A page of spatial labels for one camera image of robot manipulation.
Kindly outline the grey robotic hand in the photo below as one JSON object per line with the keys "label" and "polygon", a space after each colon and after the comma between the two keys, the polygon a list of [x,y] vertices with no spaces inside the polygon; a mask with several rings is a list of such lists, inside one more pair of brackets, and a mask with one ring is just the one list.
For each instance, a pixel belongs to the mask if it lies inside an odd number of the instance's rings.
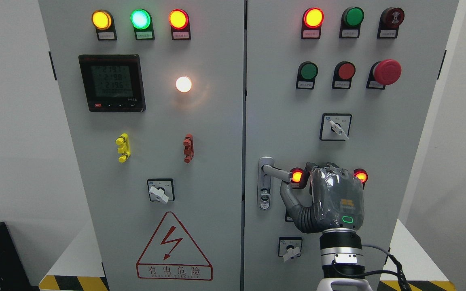
{"label": "grey robotic hand", "polygon": [[359,230],[364,221],[364,189],[360,179],[336,164],[306,164],[311,179],[312,204],[305,207],[290,183],[281,182],[280,195],[295,227],[302,233],[319,233],[333,228]]}

